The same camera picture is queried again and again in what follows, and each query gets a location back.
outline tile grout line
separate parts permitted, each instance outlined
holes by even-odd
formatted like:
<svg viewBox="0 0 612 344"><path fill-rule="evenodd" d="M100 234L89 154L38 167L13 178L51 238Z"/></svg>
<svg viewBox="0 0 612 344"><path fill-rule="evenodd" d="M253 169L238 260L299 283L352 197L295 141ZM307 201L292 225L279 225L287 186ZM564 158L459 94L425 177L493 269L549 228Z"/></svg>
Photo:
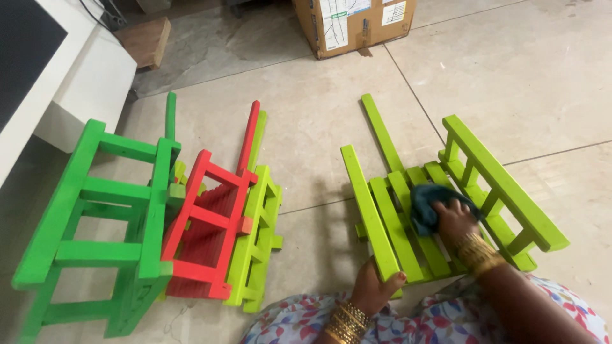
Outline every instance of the tile grout line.
<svg viewBox="0 0 612 344"><path fill-rule="evenodd" d="M317 206L306 207L306 208L303 208L303 209L297 209L297 210L292 210L292 211L288 211L288 212L282 212L282 213L280 213L278 216L285 215L285 214L291 214L292 212L298 212L298 211L303 211L303 210L308 210L308 209L318 208L318 207L322 207L322 206L328 206L328 205L330 205L330 204L340 203L340 202L344 202L344 201L350 201L350 200L354 200L354 199L355 199L354 197L349 197L349 198L346 198L346 199L344 199L344 200L338 200L338 201L333 201L333 202L329 202L329 203L319 204L319 205L317 205Z"/></svg>
<svg viewBox="0 0 612 344"><path fill-rule="evenodd" d="M243 70L243 71L238 72L238 73L224 75L222 77L218 77L218 78L214 78L214 79L210 79L210 80L200 81L199 83L195 83L195 84L191 84L191 85L187 85L187 86L183 86L183 87L179 87L179 88L175 88L175 89L169 89L167 91L162 91L162 92L158 92L158 93L155 93L155 94L149 94L149 95L146 95L144 97L139 97L138 99L145 99L145 98L153 97L154 95L158 95L158 94L162 94L162 93L166 93L166 92L174 92L174 91L177 91L177 90L180 90L180 89L183 89L183 88L187 88L187 87L191 87L191 86L207 83L209 81L215 81L215 80L219 80L219 79L222 79L222 78L231 77L233 75L238 75L238 74L242 74L242 73L246 73L246 72L251 72L252 70L258 70L258 69L270 67L271 65L275 65L275 64L279 64L279 63L284 63L284 62L289 62L289 61L295 61L297 59L307 58L308 56L311 56L311 55L312 54L308 54L308 55L305 55L305 56L300 56L298 58L292 58L292 59L289 59L289 60L286 60L286 61L280 61L280 62L276 62L276 63L269 64L269 65L262 65L261 67L257 67L257 68L253 68L253 69L249 69L249 70Z"/></svg>
<svg viewBox="0 0 612 344"><path fill-rule="evenodd" d="M419 98L417 97L417 94L414 93L414 90L412 89L412 86L410 86L410 83L408 83L408 79L406 79L406 76L404 75L404 73L401 71L400 66L397 65L397 62L395 62L395 59L393 58L393 55L391 55L391 52L389 51L389 49L387 48L386 44L383 44L385 50L387 50L387 54L389 54L389 56L391 57L391 60L393 60L393 63L395 64L395 66L397 67L397 70L400 72L401 77L404 78L404 81L406 82L406 84L408 85L408 88L410 88L410 92L412 92L412 95L414 96L414 98L417 100L417 102L419 103L421 110L423 110L423 112L425 113L425 115L427 116L427 119L429 120L429 123L431 124L431 126L433 127L433 130L435 130L436 134L438 134L438 137L440 138L440 141L442 141L442 144L446 147L446 142L444 142L444 139L442 138L442 136L440 135L440 133L438 132L438 129L436 128L435 125L433 125L433 122L431 121L431 118L429 117L429 114L427 113L427 111L425 111L425 108L423 107L423 104L421 104Z"/></svg>
<svg viewBox="0 0 612 344"><path fill-rule="evenodd" d="M601 144L606 144L606 143L612 143L612 140L602 141L602 142L592 143L592 144L587 144L585 146L580 146L580 147L576 147L576 148L572 148L572 149L566 149L565 151L559 151L559 152L554 152L554 153L550 153L550 154L540 155L540 156L537 156L537 157L527 158L527 159L523 159L523 160L518 160L518 161L515 161L515 162L504 163L504 164L502 164L502 166L514 165L516 163L521 163L521 162L525 162L525 161L530 161L530 160L535 160L535 159L539 159L539 158L549 157L549 156L552 156L552 155L558 155L558 154L562 154L562 153L577 151L579 149L590 148L590 147L594 147L594 146L600 146ZM344 202L344 201L349 201L349 200L354 200L354 199L355 199L354 197L349 197L349 198L345 198L344 200L338 200L338 201L333 201L333 202L329 202L329 203L318 204L316 206L310 206L310 207L306 207L306 208L302 208L302 209L296 209L296 210L292 210L292 211L288 211L288 212L282 212L278 216L285 215L285 214L291 214L292 212L298 212L298 211L303 211L303 210L308 210L308 209L328 206L330 204Z"/></svg>
<svg viewBox="0 0 612 344"><path fill-rule="evenodd" d="M606 143L610 143L610 142L612 142L612 140L603 141L603 142L598 142L598 143L592 143L592 144L587 144L586 146L580 146L580 147L576 147L576 148L566 149L565 151L559 151L559 152L554 152L554 153L550 153L550 154L540 155L540 156L533 157L533 158L526 158L526 159L519 160L519 161L515 161L515 162L504 163L504 164L502 164L502 166L514 165L514 164L516 164L516 163L520 163L520 162L525 162L525 161L535 160L535 159L539 159L539 158L550 157L550 156L552 156L552 155L557 155L557 154L562 154L562 153L567 153L567 152L577 151L577 150L579 150L579 149L584 149L584 148L589 148L589 147L599 146L600 144L606 144Z"/></svg>
<svg viewBox="0 0 612 344"><path fill-rule="evenodd" d="M435 24L440 24L440 23L443 23L443 22L445 22L445 21L449 21L449 20L455 20L455 19L459 19L459 18L467 17L468 15L474 15L474 14L478 14L478 13L482 13L482 12L486 12L486 11L491 11L491 10L500 9L500 8L502 8L502 7L506 7L506 6L510 6L510 5L514 5L514 4L520 4L521 2L525 2L525 1L527 1L527 0L521 0L521 1L513 2L513 3L511 3L511 4L506 4L506 5L497 6L497 7L494 7L494 8L492 8L492 9L482 10L482 11L478 11L478 12L474 12L474 13L469 13L469 14L466 14L466 15L460 15L459 17L455 17L455 18L451 18L451 19L446 19L446 20L438 21L438 22L436 22L436 23L431 23L431 24L427 24L427 25L419 26L419 27L416 27L416 28L411 28L411 29L410 29L410 31L412 31L412 30L416 30L416 29L420 29L420 28L425 28L425 27L427 27L427 26L431 26L431 25L435 25Z"/></svg>
<svg viewBox="0 0 612 344"><path fill-rule="evenodd" d="M511 3L511 4L506 4L506 5L502 5L502 6L494 7L494 8L492 8L492 9L482 10L482 11L478 11L478 12L474 12L474 13L469 13L469 14L466 14L466 15L462 15L462 16L459 16L459 17L451 18L451 19L446 19L446 20L442 20L442 21L437 21L437 22L432 23L432 24L427 24L427 25L419 26L419 27L417 27L417 28L411 28L411 29L410 29L410 31L412 31L412 30L416 30L416 29L420 29L420 28L424 28L424 27L431 26L431 25L435 25L435 24L440 24L440 23L443 23L443 22L445 22L445 21L449 21L449 20L455 20L455 19L459 19L459 18L467 17L468 15L474 15L474 14L478 14L478 13L482 13L482 12L486 12L486 11L491 11L491 10L494 10L494 9L500 9L500 8L502 8L502 7L506 7L506 6L510 6L510 5L514 5L514 4L519 4L519 3L521 3L521 2L525 2L525 1L527 1L527 0L521 0L521 1L513 2L513 3ZM187 88L187 87L194 86L194 85L198 85L198 84L202 84L202 83L207 83L208 81L214 81L214 80L218 80L218 79L221 79L221 78L231 77L231 76L233 76L233 75L242 74L242 73L245 73L245 72L250 72L250 71L252 71L252 70L262 69L262 68L269 67L269 66L271 66L271 65L275 65L275 64L279 64L279 63L283 63L283 62L289 62L289 61L293 61L293 60L297 60L297 59L301 59L301 58L306 58L306 57L308 57L308 56L310 56L310 55L311 55L311 54L304 55L304 56L299 56L299 57L297 57L297 58L292 58L292 59L289 59L289 60L286 60L286 61L280 61L280 62L276 62L276 63L269 64L269 65L263 65L263 66L261 66L261 67L257 67L257 68L254 68L254 69L243 70L242 72L238 72L238 73L234 73L234 74L229 74L229 75L224 75L224 76L222 76L222 77L218 77L218 78L214 78L214 79L210 79L210 80L206 80L206 81L201 81L201 82L199 82L199 83L195 83L195 84L191 84L191 85L183 86L183 87L180 87L180 88L176 88L176 89L169 89L169 90L167 90L167 91L162 91L162 92L158 92L158 93L155 93L155 94L149 94L149 95L146 95L146 96L143 96L143 97L139 97L138 99L144 99L144 98L152 97L152 96L154 96L154 95L158 95L158 94L162 94L162 93L166 93L166 92L171 92L171 91L176 91L176 90L178 90L178 89Z"/></svg>

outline cable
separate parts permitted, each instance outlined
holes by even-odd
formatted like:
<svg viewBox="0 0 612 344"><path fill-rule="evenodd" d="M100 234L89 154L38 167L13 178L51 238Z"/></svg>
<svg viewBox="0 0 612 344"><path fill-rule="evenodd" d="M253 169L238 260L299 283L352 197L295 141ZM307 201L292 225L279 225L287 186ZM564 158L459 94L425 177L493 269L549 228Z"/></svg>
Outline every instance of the cable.
<svg viewBox="0 0 612 344"><path fill-rule="evenodd" d="M106 15L108 15L112 20L114 20L115 22L117 22L117 24L119 25L120 28L124 27L127 25L127 20L125 19L125 17L123 16L123 13L121 13L121 11L119 11L119 9L117 8L117 6L114 4L113 0L106 0L108 2L111 3L111 5L113 6L113 8L115 9L115 11L117 12L117 14L119 16L116 16L114 14L112 14L111 12L109 12L106 7L104 7L103 4L98 3L96 0L91 0L91 2L93 2L94 4L98 5L98 7L100 7L104 13L106 13Z"/></svg>
<svg viewBox="0 0 612 344"><path fill-rule="evenodd" d="M106 25L102 24L102 22L100 22L98 18L96 18L93 14L91 14L91 12L89 11L89 8L87 8L87 6L85 6L85 3L83 3L83 0L79 0L79 2L81 3L81 5L83 5L83 8L85 9L85 11L87 11L87 13L89 13L89 15L95 20L95 22L100 24L101 27L105 28L108 32L110 32L111 35L113 35L117 39L119 44L121 44L123 49L125 49L125 45L123 45L123 42L121 42L121 40Z"/></svg>

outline black screen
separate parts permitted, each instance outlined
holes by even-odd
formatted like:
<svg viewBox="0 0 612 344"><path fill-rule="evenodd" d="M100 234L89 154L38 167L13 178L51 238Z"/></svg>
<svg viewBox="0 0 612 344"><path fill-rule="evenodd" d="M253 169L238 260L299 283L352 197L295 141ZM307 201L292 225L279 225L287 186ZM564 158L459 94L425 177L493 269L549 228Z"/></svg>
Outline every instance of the black screen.
<svg viewBox="0 0 612 344"><path fill-rule="evenodd" d="M35 0L0 1L0 131L66 34Z"/></svg>

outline person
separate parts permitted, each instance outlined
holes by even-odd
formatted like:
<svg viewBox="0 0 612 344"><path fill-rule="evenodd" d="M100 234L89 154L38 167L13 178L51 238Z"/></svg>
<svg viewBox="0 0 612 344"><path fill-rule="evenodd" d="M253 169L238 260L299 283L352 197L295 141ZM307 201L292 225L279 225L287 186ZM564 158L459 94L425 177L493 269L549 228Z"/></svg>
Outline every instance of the person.
<svg viewBox="0 0 612 344"><path fill-rule="evenodd" d="M352 294L297 295L268 306L241 344L356 343L606 343L604 320L566 287L516 270L480 236L467 206L432 205L438 232L469 269L463 277L399 316L391 295L406 281L398 272L380 282L373 259L357 274Z"/></svg>

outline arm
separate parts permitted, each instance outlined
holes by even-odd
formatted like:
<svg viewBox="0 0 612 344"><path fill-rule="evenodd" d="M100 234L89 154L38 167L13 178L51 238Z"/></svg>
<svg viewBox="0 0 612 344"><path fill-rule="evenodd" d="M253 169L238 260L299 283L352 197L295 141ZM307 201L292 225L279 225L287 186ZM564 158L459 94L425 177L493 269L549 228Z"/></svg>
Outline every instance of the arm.
<svg viewBox="0 0 612 344"><path fill-rule="evenodd" d="M440 218L440 238L447 248L456 248L461 238L470 233L480 233L469 209L458 200L452 200L448 208L441 203L435 203L433 207ZM515 341L594 342L572 317L510 264L501 263L482 272L477 276L477 282L484 298Z"/></svg>
<svg viewBox="0 0 612 344"><path fill-rule="evenodd" d="M386 282L380 282L374 257L365 263L357 273L357 280L349 302L356 309L363 312L366 318L371 318L374 314L380 312L389 302L391 296L400 289L406 282L406 274L403 271L397 272L391 276ZM337 320L330 319L330 324L338 324ZM326 331L321 331L319 337L315 339L313 344L338 344Z"/></svg>

